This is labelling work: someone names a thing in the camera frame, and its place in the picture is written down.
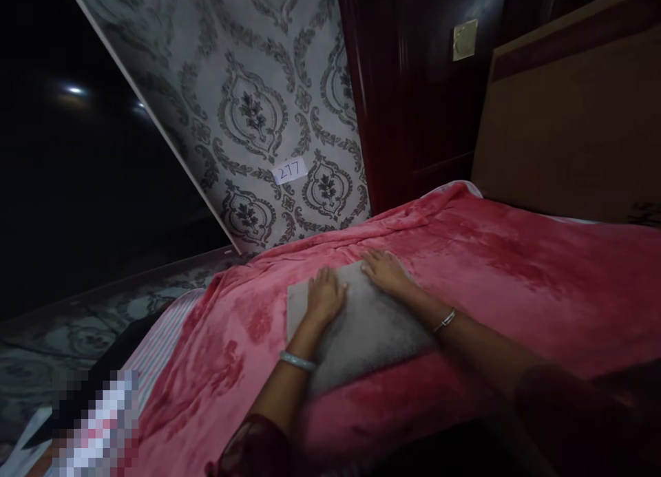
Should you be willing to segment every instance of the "gray towel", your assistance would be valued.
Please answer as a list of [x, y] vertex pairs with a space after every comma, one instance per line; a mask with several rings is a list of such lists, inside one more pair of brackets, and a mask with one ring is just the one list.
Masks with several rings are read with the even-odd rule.
[[[433, 337], [360, 270], [363, 261], [337, 269], [349, 284], [344, 309], [328, 327], [317, 351], [318, 369], [308, 394], [316, 396], [354, 379], [409, 359], [434, 345]], [[305, 315], [308, 283], [287, 290], [287, 341]]]

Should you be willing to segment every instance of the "sticker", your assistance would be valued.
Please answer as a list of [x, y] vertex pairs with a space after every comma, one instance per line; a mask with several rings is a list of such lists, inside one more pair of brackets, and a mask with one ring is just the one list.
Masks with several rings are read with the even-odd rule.
[[294, 179], [307, 176], [308, 169], [305, 167], [303, 157], [294, 157], [275, 166], [271, 172], [275, 178], [275, 183], [280, 186], [286, 182], [294, 181]]

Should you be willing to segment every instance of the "sleeve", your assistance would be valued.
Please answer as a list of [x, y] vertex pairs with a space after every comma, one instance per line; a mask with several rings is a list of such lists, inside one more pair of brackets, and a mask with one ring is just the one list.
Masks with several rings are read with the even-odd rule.
[[248, 415], [216, 463], [207, 463], [207, 477], [288, 477], [289, 442], [282, 430], [262, 415]]
[[514, 393], [526, 430], [563, 476], [647, 475], [640, 424], [623, 404], [553, 365], [531, 369]]

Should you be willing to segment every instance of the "white bangle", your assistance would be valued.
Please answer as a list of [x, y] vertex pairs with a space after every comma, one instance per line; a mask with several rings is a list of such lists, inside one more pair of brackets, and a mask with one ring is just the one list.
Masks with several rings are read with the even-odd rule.
[[297, 357], [296, 355], [284, 350], [280, 352], [280, 358], [283, 361], [290, 363], [294, 367], [298, 367], [299, 369], [303, 369], [307, 372], [314, 372], [317, 369], [317, 364], [309, 360], [302, 359], [301, 357]]
[[448, 315], [443, 321], [434, 328], [432, 331], [432, 334], [436, 334], [440, 329], [447, 327], [450, 322], [452, 322], [452, 319], [454, 319], [454, 316], [457, 315], [457, 309], [455, 307], [452, 307], [452, 310], [450, 311], [450, 315]]

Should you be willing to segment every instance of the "pink striped sheet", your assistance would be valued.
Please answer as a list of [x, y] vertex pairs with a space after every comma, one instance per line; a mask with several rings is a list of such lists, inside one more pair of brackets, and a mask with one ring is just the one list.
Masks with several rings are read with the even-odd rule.
[[203, 295], [203, 289], [195, 289], [177, 298], [124, 364], [123, 370], [138, 371], [138, 415], [142, 413], [156, 379], [172, 355], [186, 316]]

